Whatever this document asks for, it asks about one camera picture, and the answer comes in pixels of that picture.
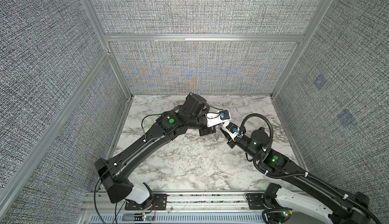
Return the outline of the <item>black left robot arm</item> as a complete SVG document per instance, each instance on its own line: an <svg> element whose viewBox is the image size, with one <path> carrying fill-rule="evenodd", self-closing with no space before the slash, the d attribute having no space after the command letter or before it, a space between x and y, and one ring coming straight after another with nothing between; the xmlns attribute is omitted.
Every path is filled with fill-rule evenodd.
<svg viewBox="0 0 389 224"><path fill-rule="evenodd" d="M158 114L151 128L131 146L110 159L99 158L94 166L111 203L129 199L137 186L128 177L135 168L160 147L185 134L188 129L199 130L200 135L212 133L229 113L219 109L211 113L206 100L189 93L184 104Z"/></svg>

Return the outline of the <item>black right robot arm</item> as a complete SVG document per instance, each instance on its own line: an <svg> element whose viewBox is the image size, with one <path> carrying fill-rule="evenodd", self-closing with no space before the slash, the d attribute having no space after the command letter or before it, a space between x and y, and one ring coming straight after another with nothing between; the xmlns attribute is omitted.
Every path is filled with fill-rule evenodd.
<svg viewBox="0 0 389 224"><path fill-rule="evenodd" d="M354 194L339 189L298 166L280 152L271 148L273 133L263 127L250 137L237 125L222 127L229 145L238 146L254 167L271 179L284 180L305 194L294 194L280 184L271 183L262 194L266 223L282 223L290 218L291 211L302 212L326 224L379 223L370 210L369 198L361 192Z"/></svg>

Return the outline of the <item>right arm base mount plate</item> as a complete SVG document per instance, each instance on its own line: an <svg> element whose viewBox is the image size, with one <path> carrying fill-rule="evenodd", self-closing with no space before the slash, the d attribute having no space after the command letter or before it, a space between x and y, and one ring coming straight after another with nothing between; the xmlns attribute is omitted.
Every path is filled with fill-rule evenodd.
<svg viewBox="0 0 389 224"><path fill-rule="evenodd" d="M281 209L282 207L275 199L263 193L247 193L245 198L250 210Z"/></svg>

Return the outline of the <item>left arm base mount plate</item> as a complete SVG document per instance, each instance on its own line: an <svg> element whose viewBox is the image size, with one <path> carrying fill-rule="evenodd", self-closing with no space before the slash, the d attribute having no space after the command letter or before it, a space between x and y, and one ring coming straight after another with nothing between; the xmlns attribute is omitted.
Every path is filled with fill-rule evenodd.
<svg viewBox="0 0 389 224"><path fill-rule="evenodd" d="M127 200L125 210L150 211L152 207L155 210L166 210L167 197L167 194L153 194L143 204Z"/></svg>

